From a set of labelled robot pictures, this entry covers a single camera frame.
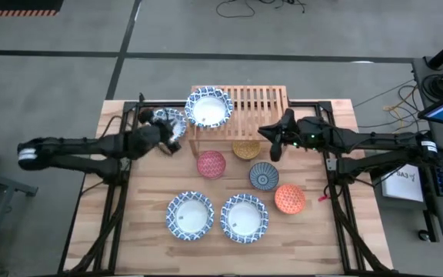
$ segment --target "bowl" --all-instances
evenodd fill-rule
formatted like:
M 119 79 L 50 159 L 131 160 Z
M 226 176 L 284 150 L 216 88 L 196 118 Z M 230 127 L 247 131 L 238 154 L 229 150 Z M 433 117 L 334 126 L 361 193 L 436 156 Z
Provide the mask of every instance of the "bowl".
M 167 228 L 177 238 L 193 241 L 202 238 L 213 226 L 212 202 L 200 192 L 183 192 L 167 207 Z
M 198 172 L 208 179 L 220 178 L 225 166 L 225 158 L 220 152 L 206 151 L 198 158 Z
M 219 127 L 229 119 L 234 109 L 228 94 L 221 89 L 207 86 L 198 88 L 185 103 L 185 114 L 190 123 L 198 127 Z
M 231 148 L 234 154 L 245 161 L 252 160 L 261 152 L 261 143 L 259 142 L 233 142 Z
M 249 171 L 249 180 L 256 189 L 269 192 L 278 184 L 278 170 L 268 162 L 258 162 Z
M 153 112 L 153 121 L 163 119 L 169 120 L 174 119 L 172 121 L 173 132 L 174 135 L 171 137 L 171 140 L 177 141 L 185 134 L 185 130 L 187 129 L 187 123 L 185 121 L 184 115 L 175 108 L 163 108 Z
M 258 241 L 266 233 L 268 221 L 265 204 L 253 195 L 234 195 L 221 207 L 221 229 L 234 242 Z
M 285 214 L 294 215 L 305 207 L 305 194 L 296 185 L 281 185 L 275 193 L 276 208 Z

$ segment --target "wooden table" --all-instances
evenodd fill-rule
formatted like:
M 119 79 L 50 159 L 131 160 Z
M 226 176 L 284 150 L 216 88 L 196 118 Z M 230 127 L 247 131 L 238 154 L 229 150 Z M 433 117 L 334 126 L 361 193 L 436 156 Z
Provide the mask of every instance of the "wooden table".
M 329 100 L 336 125 L 357 129 L 351 101 Z M 106 101 L 98 123 L 99 136 L 113 115 L 122 113 L 123 101 Z M 294 108 L 295 117 L 314 115 L 310 108 Z M 118 131 L 112 123 L 110 133 Z M 253 189 L 248 180 L 252 165 L 270 161 L 269 143 L 262 143 L 261 154 L 250 162 L 235 157 L 231 144 L 206 142 L 202 150 L 220 151 L 227 161 L 225 174 L 217 180 L 202 178 L 188 143 L 168 157 L 154 149 L 132 165 L 128 198 L 118 250 L 116 274 L 125 275 L 294 275 L 343 273 L 340 262 L 335 221 L 329 200 L 322 202 L 322 190 L 327 183 L 322 154 L 288 147 L 281 161 L 273 163 L 280 173 L 280 184 L 299 185 L 307 203 L 303 212 L 284 215 L 277 211 L 274 192 Z M 363 151 L 350 154 L 364 156 Z M 99 178 L 88 175 L 84 189 Z M 215 206 L 215 224 L 202 239 L 183 242 L 174 237 L 165 226 L 168 203 L 180 192 L 200 191 Z M 377 202 L 373 190 L 361 183 L 350 186 L 358 231 L 370 249 L 386 266 L 392 268 Z M 72 238 L 68 248 L 65 269 L 70 269 L 88 251 L 98 236 L 105 204 L 107 187 L 99 186 L 82 196 L 79 203 Z M 241 245 L 226 238 L 219 225 L 222 204 L 232 195 L 251 193 L 268 207 L 269 226 L 263 238 L 250 245 Z M 347 237 L 350 260 L 353 261 L 351 240 Z

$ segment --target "orange bowl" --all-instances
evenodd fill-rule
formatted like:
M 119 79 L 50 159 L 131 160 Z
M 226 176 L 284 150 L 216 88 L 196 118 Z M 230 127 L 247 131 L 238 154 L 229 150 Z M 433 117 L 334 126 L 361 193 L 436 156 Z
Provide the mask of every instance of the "orange bowl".
M 281 185 L 275 193 L 276 207 L 285 214 L 294 215 L 305 207 L 305 194 L 296 185 Z

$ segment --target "wire bundle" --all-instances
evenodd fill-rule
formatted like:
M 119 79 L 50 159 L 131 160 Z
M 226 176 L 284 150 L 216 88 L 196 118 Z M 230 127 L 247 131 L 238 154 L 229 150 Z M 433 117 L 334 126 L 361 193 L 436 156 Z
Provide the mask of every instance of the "wire bundle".
M 443 74 L 432 74 L 421 81 L 423 94 L 431 102 L 443 99 Z

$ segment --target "gray floor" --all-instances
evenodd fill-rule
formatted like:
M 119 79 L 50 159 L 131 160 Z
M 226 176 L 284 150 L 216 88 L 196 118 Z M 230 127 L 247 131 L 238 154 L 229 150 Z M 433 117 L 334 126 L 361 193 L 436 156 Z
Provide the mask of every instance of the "gray floor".
M 219 1 L 143 0 L 129 51 L 417 57 L 443 47 L 443 1 L 314 0 L 306 1 L 304 15 L 298 6 L 249 2 L 255 17 L 226 19 L 215 14 Z M 0 18 L 0 49 L 118 51 L 132 3 L 67 0 L 55 18 Z M 244 8 L 241 2 L 222 11 Z M 11 276 L 56 272 L 83 177 L 23 172 L 16 145 L 38 136 L 93 136 L 114 64 L 115 58 L 0 57 L 0 173 L 40 188 L 34 199 L 15 198 L 0 233 L 0 259 Z M 253 84 L 287 85 L 291 98 L 359 103 L 412 79 L 410 71 L 406 64 L 126 59 L 115 99 L 139 92 L 182 99 L 192 85 Z M 391 122 L 380 110 L 397 102 L 394 90 L 360 105 L 358 124 Z M 378 202 L 395 268 L 443 275 L 443 238 L 416 238 L 425 227 L 421 212 L 391 207 L 380 195 Z

